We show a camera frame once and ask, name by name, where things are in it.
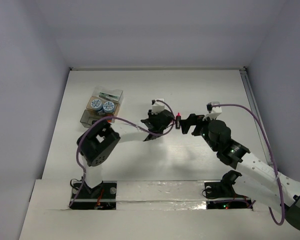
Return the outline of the pink tip black highlighter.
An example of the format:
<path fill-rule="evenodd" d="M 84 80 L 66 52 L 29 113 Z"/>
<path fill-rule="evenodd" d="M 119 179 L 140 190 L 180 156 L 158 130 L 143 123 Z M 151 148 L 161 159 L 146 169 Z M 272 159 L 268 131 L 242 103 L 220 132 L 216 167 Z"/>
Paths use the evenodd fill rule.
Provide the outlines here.
<path fill-rule="evenodd" d="M 181 128 L 180 121 L 181 121 L 181 114 L 178 112 L 175 117 L 175 128 L 178 130 Z"/>

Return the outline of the clear green pen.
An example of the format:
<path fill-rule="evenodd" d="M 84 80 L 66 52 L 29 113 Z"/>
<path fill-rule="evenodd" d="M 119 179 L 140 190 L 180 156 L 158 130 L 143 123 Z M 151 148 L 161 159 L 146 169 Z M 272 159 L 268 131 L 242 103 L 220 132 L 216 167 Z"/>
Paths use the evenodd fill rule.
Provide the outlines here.
<path fill-rule="evenodd" d="M 104 92 L 100 92 L 99 95 L 103 95 L 103 96 L 107 96 L 109 98 L 119 98 L 119 96 L 117 95 L 112 95 L 112 94 L 108 94 L 108 93 L 104 93 Z"/>

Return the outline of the blue white round jar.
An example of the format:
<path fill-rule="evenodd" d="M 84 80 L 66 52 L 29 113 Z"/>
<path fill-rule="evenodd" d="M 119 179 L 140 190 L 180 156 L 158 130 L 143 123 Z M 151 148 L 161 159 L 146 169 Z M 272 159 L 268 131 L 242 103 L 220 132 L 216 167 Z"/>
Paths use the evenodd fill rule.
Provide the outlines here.
<path fill-rule="evenodd" d="M 103 102 L 98 98 L 92 99 L 90 102 L 90 107 L 92 110 L 100 112 L 103 110 Z"/>

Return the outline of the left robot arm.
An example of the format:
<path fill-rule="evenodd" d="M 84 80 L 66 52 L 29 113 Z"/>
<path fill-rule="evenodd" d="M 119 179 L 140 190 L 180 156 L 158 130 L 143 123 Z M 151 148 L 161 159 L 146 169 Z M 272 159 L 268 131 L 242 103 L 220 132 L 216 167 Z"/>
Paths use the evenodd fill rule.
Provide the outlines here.
<path fill-rule="evenodd" d="M 76 160 L 83 170 L 80 187 L 84 193 L 91 198 L 100 194 L 103 182 L 101 165 L 117 144 L 155 140 L 166 135 L 167 127 L 174 121 L 174 114 L 166 109 L 159 113 L 150 110 L 148 118 L 141 120 L 146 128 L 117 116 L 97 120 L 76 142 Z"/>

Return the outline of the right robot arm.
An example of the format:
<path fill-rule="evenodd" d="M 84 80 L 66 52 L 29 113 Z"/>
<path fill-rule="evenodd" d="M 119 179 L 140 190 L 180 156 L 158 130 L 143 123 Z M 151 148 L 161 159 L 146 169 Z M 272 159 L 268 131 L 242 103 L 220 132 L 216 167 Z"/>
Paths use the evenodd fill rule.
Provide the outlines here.
<path fill-rule="evenodd" d="M 280 173 L 260 160 L 247 147 L 231 137 L 224 121 L 204 115 L 190 114 L 178 121 L 187 134 L 194 126 L 193 136 L 201 136 L 217 158 L 232 170 L 220 183 L 225 196 L 244 195 L 284 215 L 284 219 L 300 231 L 300 182 Z"/>

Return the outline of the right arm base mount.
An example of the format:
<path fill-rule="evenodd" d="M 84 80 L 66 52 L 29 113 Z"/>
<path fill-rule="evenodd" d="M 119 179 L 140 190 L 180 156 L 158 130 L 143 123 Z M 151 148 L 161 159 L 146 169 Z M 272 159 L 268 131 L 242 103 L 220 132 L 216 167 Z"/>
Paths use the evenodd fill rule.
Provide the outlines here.
<path fill-rule="evenodd" d="M 208 210 L 252 209 L 254 204 L 249 197 L 235 193 L 231 186 L 220 181 L 206 182 L 201 194 Z"/>

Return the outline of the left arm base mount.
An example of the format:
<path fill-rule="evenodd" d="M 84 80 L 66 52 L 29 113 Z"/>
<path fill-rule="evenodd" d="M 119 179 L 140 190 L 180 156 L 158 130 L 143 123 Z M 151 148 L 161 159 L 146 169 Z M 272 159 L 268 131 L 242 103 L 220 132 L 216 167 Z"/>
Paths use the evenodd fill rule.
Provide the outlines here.
<path fill-rule="evenodd" d="M 115 210 L 117 208 L 117 182 L 103 181 L 94 188 L 81 180 L 71 179 L 71 197 L 69 208 L 72 210 Z"/>

